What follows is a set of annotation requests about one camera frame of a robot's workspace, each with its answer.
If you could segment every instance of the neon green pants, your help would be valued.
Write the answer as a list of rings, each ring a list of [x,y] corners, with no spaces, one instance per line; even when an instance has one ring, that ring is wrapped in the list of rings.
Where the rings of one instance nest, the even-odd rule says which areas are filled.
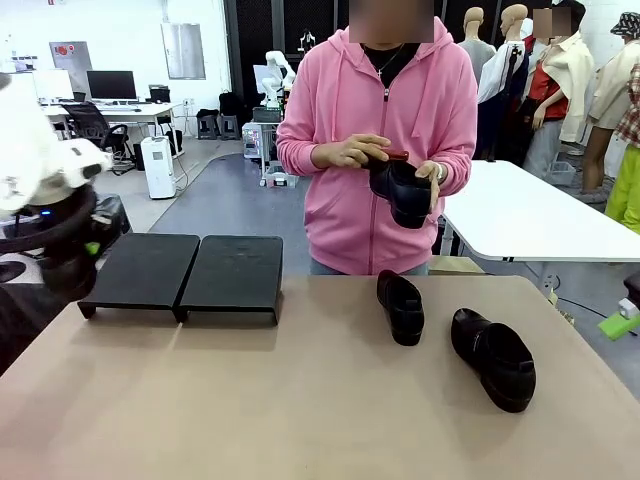
[[[605,213],[640,234],[640,148],[627,147]]]

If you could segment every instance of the person's right hand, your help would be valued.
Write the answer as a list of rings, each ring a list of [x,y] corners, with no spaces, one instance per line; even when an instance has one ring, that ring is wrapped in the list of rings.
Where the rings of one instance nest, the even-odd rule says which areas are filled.
[[[343,142],[318,145],[311,153],[311,161],[318,168],[348,167],[362,168],[369,162],[367,155],[386,162],[389,155],[382,147],[391,145],[391,140],[373,134],[351,135]]]

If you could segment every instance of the mannequin hand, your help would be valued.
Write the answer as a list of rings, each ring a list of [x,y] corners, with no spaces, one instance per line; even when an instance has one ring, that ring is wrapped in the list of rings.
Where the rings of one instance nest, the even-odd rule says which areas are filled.
[[[436,208],[436,203],[438,203],[438,197],[440,196],[440,184],[438,183],[438,165],[442,167],[442,181],[444,182],[449,176],[449,168],[444,163],[438,164],[432,160],[427,160],[416,171],[416,177],[428,178],[431,181],[431,205],[429,208],[430,212],[433,212],[434,208]]]
[[[534,130],[538,130],[540,127],[542,127],[542,123],[544,122],[544,116],[546,114],[547,114],[547,107],[543,107],[542,105],[540,105],[537,108],[536,113],[533,114],[533,123],[531,127]]]
[[[362,168],[369,162],[367,155],[383,162],[389,160],[389,155],[382,151],[382,147],[389,145],[391,140],[378,135],[351,135],[344,142],[318,145],[311,153],[311,161],[318,168]]]

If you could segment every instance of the black shoe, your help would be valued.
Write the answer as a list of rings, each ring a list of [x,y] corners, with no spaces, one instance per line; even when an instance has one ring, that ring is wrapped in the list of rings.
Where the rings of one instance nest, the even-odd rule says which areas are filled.
[[[386,311],[393,339],[406,347],[416,345],[424,327],[418,289],[391,270],[384,270],[378,276],[378,301]]]
[[[422,228],[430,212],[431,183],[416,177],[416,168],[405,161],[369,158],[369,186],[391,204],[395,222],[413,230]]]
[[[536,388],[536,370],[531,352],[516,332],[462,308],[453,316],[451,343],[480,374],[493,403],[510,413],[527,408]]]

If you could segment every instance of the person's left hand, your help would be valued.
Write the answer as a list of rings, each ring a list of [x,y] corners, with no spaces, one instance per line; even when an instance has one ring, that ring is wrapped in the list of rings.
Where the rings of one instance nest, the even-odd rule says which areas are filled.
[[[438,203],[438,197],[440,196],[440,184],[438,183],[438,172],[440,169],[438,165],[442,167],[442,180],[447,178],[449,175],[449,169],[444,163],[436,163],[432,160],[427,160],[424,162],[420,168],[416,171],[416,177],[418,178],[428,178],[431,182],[431,205],[429,207],[429,211],[433,212],[436,208],[436,203]]]
[[[536,113],[533,114],[533,123],[531,124],[531,127],[534,130],[538,130],[540,127],[542,127],[542,123],[544,122],[544,116],[546,114],[547,114],[546,107],[543,107],[542,105],[540,105],[536,109]]]

